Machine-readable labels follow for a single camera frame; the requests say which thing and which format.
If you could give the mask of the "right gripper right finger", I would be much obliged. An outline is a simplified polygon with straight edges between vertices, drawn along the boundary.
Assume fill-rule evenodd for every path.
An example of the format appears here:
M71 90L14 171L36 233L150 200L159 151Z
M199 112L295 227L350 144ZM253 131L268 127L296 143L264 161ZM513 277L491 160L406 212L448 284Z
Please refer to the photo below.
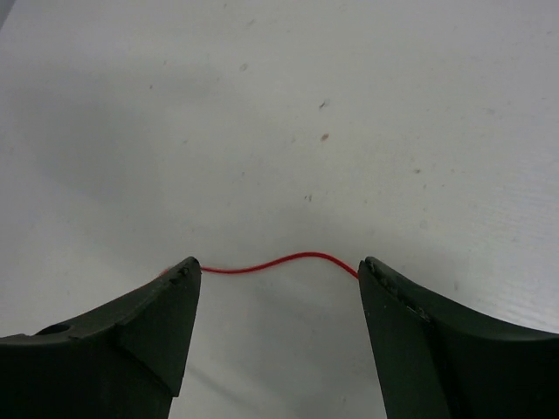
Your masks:
M389 418L556 418L558 336L479 313L368 257L362 307Z

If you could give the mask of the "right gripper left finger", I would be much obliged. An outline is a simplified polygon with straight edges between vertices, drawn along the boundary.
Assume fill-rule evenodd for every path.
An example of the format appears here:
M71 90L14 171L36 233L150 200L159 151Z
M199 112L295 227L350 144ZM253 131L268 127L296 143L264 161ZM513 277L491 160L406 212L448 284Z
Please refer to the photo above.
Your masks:
M1 339L3 418L166 418L180 394L201 288L186 258L34 335Z

